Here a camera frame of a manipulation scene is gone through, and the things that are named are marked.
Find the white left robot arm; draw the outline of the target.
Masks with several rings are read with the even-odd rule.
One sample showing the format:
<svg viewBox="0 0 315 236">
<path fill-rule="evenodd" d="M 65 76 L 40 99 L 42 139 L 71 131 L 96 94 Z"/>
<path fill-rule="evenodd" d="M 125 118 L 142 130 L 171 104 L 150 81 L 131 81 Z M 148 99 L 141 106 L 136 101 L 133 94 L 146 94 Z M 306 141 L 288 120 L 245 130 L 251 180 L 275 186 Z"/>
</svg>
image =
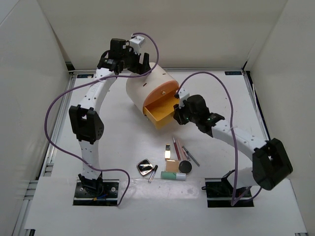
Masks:
<svg viewBox="0 0 315 236">
<path fill-rule="evenodd" d="M 99 181 L 102 174 L 98 157 L 98 141 L 103 135 L 104 124 L 98 113 L 110 87 L 123 70 L 142 75 L 151 69 L 147 53 L 140 61 L 140 49 L 144 42 L 141 36 L 134 36 L 131 40 L 113 38 L 109 51 L 102 54 L 96 67 L 95 84 L 89 87 L 77 106 L 69 108 L 71 128 L 85 160 L 79 179 L 88 183 L 86 190 L 94 197 L 102 194 L 104 186 Z"/>
</svg>

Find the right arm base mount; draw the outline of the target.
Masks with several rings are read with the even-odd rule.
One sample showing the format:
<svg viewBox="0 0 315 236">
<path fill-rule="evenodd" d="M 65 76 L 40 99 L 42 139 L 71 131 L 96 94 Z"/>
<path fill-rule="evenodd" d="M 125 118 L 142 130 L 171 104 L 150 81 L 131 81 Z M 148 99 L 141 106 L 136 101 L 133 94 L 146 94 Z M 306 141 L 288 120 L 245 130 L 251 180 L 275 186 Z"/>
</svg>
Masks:
<svg viewBox="0 0 315 236">
<path fill-rule="evenodd" d="M 228 182 L 227 178 L 233 174 L 235 170 L 229 171 L 222 178 L 205 179 L 205 185 L 201 187 L 206 192 L 207 204 L 209 208 L 225 208 L 225 207 L 254 207 L 252 194 L 247 187 L 238 188 L 235 198 L 242 198 L 234 205 L 232 202 L 233 186 Z"/>
</svg>

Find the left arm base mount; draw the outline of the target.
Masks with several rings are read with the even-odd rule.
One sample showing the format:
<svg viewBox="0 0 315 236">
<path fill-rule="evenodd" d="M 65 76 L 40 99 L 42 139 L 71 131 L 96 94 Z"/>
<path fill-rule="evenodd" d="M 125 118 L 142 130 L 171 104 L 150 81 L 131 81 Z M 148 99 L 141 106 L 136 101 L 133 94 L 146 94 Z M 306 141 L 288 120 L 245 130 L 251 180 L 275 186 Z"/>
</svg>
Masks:
<svg viewBox="0 0 315 236">
<path fill-rule="evenodd" d="M 118 179 L 86 179 L 78 175 L 73 197 L 74 206 L 116 206 L 118 204 Z"/>
</svg>

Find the yellow drawer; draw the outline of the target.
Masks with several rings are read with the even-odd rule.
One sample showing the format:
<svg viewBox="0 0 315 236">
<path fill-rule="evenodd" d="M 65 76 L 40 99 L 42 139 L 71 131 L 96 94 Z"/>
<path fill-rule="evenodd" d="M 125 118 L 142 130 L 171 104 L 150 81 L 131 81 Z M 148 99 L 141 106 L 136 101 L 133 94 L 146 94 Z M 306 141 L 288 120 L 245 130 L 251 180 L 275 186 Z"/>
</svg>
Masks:
<svg viewBox="0 0 315 236">
<path fill-rule="evenodd" d="M 143 108 L 143 114 L 153 123 L 156 129 L 161 129 L 173 120 L 174 105 L 179 99 L 174 95 L 162 97 Z"/>
</svg>

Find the mint green tube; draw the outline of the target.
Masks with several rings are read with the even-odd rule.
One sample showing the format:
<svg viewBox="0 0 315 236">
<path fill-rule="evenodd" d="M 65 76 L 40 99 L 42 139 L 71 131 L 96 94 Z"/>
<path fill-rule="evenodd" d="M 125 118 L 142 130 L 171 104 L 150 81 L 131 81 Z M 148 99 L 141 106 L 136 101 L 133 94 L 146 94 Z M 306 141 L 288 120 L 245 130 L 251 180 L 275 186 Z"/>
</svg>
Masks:
<svg viewBox="0 0 315 236">
<path fill-rule="evenodd" d="M 167 179 L 167 180 L 180 180 L 184 181 L 187 178 L 187 175 L 185 173 L 176 173 L 176 172 L 166 172 L 162 171 L 160 174 L 161 179 Z"/>
</svg>

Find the black square compact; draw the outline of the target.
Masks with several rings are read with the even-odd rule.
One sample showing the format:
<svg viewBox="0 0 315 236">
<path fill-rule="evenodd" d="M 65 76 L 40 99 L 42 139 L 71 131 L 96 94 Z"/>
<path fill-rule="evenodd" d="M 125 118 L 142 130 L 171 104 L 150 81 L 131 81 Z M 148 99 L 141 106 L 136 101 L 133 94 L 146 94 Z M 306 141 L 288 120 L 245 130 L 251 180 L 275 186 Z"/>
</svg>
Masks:
<svg viewBox="0 0 315 236">
<path fill-rule="evenodd" d="M 152 170 L 153 170 L 153 165 L 151 164 L 151 162 L 148 159 L 144 159 L 142 161 L 140 161 L 137 165 L 136 165 L 139 173 L 141 176 L 146 176 L 147 174 L 149 174 Z"/>
</svg>

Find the orange plastic drawer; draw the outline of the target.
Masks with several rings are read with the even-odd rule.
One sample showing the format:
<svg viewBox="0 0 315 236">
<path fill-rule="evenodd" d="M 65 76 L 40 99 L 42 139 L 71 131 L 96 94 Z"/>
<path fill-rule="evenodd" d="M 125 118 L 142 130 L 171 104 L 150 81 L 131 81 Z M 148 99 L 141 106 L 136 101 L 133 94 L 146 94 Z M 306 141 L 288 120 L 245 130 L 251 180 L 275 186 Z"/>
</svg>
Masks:
<svg viewBox="0 0 315 236">
<path fill-rule="evenodd" d="M 168 81 L 160 86 L 156 87 L 149 93 L 143 103 L 143 107 L 150 105 L 151 103 L 157 101 L 158 99 L 168 96 L 169 94 L 174 95 L 179 88 L 179 83 L 176 80 Z"/>
</svg>

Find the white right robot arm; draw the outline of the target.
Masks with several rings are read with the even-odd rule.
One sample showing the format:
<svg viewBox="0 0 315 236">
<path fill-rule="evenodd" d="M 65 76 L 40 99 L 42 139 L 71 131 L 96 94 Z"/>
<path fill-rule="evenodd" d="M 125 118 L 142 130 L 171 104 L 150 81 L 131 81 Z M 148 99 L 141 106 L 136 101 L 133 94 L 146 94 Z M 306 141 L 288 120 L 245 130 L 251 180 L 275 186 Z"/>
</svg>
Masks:
<svg viewBox="0 0 315 236">
<path fill-rule="evenodd" d="M 174 105 L 174 119 L 178 124 L 194 123 L 199 131 L 236 147 L 252 162 L 251 167 L 236 169 L 222 178 L 224 195 L 231 197 L 240 188 L 251 186 L 270 191 L 292 173 L 293 166 L 280 140 L 267 141 L 239 128 L 231 128 L 223 116 L 209 111 L 201 95 L 175 97 L 179 99 Z"/>
</svg>

